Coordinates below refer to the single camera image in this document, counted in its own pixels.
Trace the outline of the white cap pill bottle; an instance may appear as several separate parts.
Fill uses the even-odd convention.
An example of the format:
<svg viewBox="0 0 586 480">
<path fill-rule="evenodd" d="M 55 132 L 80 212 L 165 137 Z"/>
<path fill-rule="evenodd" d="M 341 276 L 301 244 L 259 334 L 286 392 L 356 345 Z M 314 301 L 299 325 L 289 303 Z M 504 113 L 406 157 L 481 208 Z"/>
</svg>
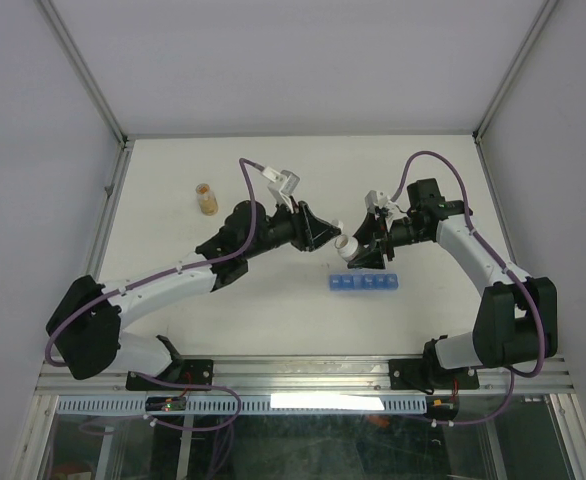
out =
<svg viewBox="0 0 586 480">
<path fill-rule="evenodd" d="M 345 261 L 352 261 L 360 251 L 360 244 L 353 236 L 342 234 L 335 239 L 334 246 L 338 255 Z"/>
</svg>

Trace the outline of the blue weekly pill organizer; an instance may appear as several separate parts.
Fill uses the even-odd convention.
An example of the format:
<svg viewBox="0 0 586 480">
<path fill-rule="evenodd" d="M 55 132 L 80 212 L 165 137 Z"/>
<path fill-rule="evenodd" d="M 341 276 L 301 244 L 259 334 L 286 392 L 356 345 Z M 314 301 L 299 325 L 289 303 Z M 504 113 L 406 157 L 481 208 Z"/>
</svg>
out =
<svg viewBox="0 0 586 480">
<path fill-rule="evenodd" d="M 399 279 L 394 273 L 335 273 L 328 277 L 330 291 L 395 291 Z"/>
</svg>

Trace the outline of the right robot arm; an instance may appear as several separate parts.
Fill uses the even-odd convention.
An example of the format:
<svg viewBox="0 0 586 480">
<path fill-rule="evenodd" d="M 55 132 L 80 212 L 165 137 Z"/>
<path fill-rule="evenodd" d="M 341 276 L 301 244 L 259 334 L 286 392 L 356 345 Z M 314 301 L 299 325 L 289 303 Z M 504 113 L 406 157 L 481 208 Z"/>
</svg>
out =
<svg viewBox="0 0 586 480">
<path fill-rule="evenodd" d="M 508 263 L 470 226 L 462 200 L 448 201 L 435 179 L 408 187 L 409 209 L 402 213 L 380 191 L 368 193 L 364 221 L 352 236 L 335 241 L 350 269 L 364 269 L 361 287 L 379 285 L 380 271 L 399 247 L 434 242 L 448 252 L 480 295 L 471 331 L 443 335 L 425 343 L 420 358 L 389 363 L 391 387 L 431 394 L 437 389 L 476 389 L 475 369 L 514 369 L 531 361 L 528 377 L 558 350 L 557 289 L 547 277 L 535 278 Z"/>
</svg>

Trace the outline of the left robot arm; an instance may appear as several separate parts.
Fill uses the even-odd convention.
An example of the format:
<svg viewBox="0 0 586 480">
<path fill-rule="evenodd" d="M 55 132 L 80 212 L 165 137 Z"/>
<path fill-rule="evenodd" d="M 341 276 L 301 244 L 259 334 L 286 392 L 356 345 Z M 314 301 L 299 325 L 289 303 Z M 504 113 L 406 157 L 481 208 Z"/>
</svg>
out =
<svg viewBox="0 0 586 480">
<path fill-rule="evenodd" d="M 148 376 L 165 389 L 183 383 L 189 371 L 171 341 L 139 337 L 128 332 L 129 325 L 187 297 L 231 285 L 247 273 L 253 257 L 283 245 L 313 252 L 340 233 L 339 223 L 318 218 L 303 201 L 279 205 L 273 215 L 258 202 L 241 202 L 212 238 L 172 267 L 137 280 L 76 279 L 46 325 L 61 356 L 56 365 L 76 380 L 112 368 Z"/>
</svg>

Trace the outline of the amber pill bottle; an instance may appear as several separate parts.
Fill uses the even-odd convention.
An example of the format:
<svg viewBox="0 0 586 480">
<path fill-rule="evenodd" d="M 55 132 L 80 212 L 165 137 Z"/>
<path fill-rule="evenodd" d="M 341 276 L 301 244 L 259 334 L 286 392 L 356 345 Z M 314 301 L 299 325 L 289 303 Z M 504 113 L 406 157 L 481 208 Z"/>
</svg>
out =
<svg viewBox="0 0 586 480">
<path fill-rule="evenodd" d="M 215 215 L 218 212 L 218 203 L 211 187 L 201 183 L 195 188 L 195 192 L 201 213 L 206 216 Z"/>
</svg>

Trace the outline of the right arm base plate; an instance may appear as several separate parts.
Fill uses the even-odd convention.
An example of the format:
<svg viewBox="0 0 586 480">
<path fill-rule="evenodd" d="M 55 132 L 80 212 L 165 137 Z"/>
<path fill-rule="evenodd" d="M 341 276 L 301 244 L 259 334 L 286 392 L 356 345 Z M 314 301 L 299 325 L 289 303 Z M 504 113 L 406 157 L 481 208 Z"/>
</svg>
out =
<svg viewBox="0 0 586 480">
<path fill-rule="evenodd" d="M 441 367 L 436 356 L 437 339 L 424 345 L 420 357 L 395 358 L 388 361 L 388 374 L 392 390 L 415 390 L 433 395 L 436 390 L 478 390 L 478 375 L 469 374 L 469 368 L 447 370 Z"/>
</svg>

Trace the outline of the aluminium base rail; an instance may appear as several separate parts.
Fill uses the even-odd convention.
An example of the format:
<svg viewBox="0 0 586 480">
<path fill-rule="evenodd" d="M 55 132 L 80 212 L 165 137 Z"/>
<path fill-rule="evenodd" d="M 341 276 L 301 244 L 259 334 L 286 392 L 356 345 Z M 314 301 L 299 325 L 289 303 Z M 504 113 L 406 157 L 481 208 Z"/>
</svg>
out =
<svg viewBox="0 0 586 480">
<path fill-rule="evenodd" d="M 246 395 L 271 392 L 334 392 L 344 394 L 394 393 L 392 387 L 408 377 L 405 363 L 417 355 L 391 356 L 248 356 L 209 355 L 212 370 L 203 372 L 203 379 L 212 385 L 224 386 Z M 479 388 L 462 389 L 459 393 L 495 395 L 506 391 L 510 371 L 507 368 L 467 368 L 463 378 L 476 379 Z M 43 365 L 36 382 L 36 394 L 88 395 L 126 393 L 129 377 L 126 370 L 107 369 L 88 380 L 76 380 L 66 368 Z M 534 378 L 515 377 L 516 395 L 574 394 L 574 382 L 564 358 L 560 355 L 546 360 L 543 370 Z"/>
</svg>

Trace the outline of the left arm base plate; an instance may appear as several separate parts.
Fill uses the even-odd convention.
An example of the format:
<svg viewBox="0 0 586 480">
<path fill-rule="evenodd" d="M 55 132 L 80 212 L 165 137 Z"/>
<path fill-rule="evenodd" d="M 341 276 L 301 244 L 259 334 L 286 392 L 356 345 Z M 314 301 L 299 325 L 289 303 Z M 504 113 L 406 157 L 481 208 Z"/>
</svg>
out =
<svg viewBox="0 0 586 480">
<path fill-rule="evenodd" d="M 152 382 L 137 372 L 129 372 L 127 391 L 183 390 L 186 385 L 208 386 L 212 384 L 214 361 L 204 358 L 185 358 L 173 361 Z"/>
</svg>

